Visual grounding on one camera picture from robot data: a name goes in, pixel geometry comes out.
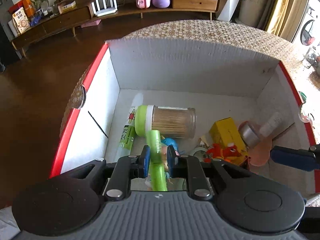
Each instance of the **gray ribbed panel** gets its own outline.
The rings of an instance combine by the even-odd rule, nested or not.
[[[190,199],[185,191],[137,191],[120,202],[108,203],[100,216],[77,232],[57,237],[21,232],[14,240],[299,240],[297,232],[256,236],[222,220],[209,202]]]

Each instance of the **blue toy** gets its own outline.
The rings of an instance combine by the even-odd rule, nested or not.
[[[163,144],[169,146],[169,145],[172,145],[174,150],[179,152],[178,150],[178,144],[176,143],[176,141],[172,138],[164,138],[162,141],[161,141]]]

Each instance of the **black round disc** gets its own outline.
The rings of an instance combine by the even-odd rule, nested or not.
[[[57,236],[86,224],[99,206],[97,194],[85,181],[58,176],[21,192],[12,213],[20,230]]]
[[[304,213],[301,195],[260,176],[233,179],[217,198],[217,208],[231,224],[273,234],[293,229]]]

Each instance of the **metal screw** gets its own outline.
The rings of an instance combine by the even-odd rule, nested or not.
[[[119,189],[110,189],[107,191],[107,196],[109,197],[121,197],[122,191]]]
[[[197,189],[195,191],[195,195],[198,197],[208,197],[210,195],[210,191],[204,188]]]

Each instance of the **yellow box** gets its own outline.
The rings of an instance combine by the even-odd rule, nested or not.
[[[231,117],[215,122],[212,125],[209,134],[213,142],[220,144],[223,149],[227,148],[228,144],[231,143],[234,143],[237,146],[238,152],[242,154],[242,157],[233,157],[233,164],[239,165],[245,160],[245,156],[247,155],[246,146]]]

